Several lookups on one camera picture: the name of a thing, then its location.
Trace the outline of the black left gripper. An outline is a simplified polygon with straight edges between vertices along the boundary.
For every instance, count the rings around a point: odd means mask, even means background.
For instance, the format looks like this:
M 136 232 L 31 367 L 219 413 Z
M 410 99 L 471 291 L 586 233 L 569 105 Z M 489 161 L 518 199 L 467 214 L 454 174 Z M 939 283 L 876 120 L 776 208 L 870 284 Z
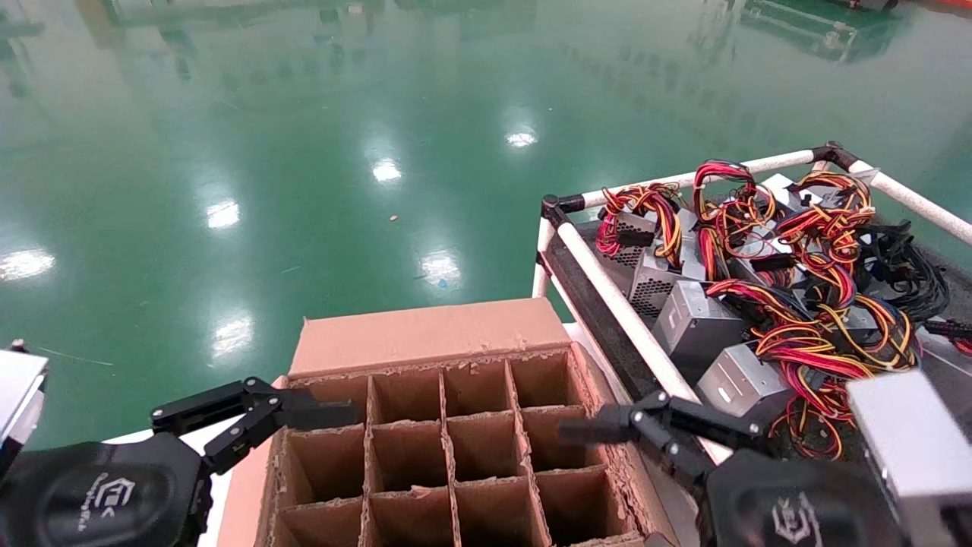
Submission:
M 236 418 L 206 444 L 204 459 L 173 435 Z M 210 474 L 236 467 L 281 428 L 357 425 L 351 401 L 260 378 L 208 389 L 150 414 L 156 436 L 24 451 L 2 478 L 4 546 L 194 546 L 207 530 Z

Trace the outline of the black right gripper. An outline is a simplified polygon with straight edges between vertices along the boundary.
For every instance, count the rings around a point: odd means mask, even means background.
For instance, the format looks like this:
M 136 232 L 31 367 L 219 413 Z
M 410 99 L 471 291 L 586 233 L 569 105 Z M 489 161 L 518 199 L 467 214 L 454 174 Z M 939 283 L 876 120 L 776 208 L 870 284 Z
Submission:
M 712 471 L 684 435 L 736 451 Z M 657 391 L 563 419 L 563 444 L 634 444 L 691 495 L 702 496 L 705 546 L 906 546 L 885 494 L 849 463 L 773 460 L 759 425 Z

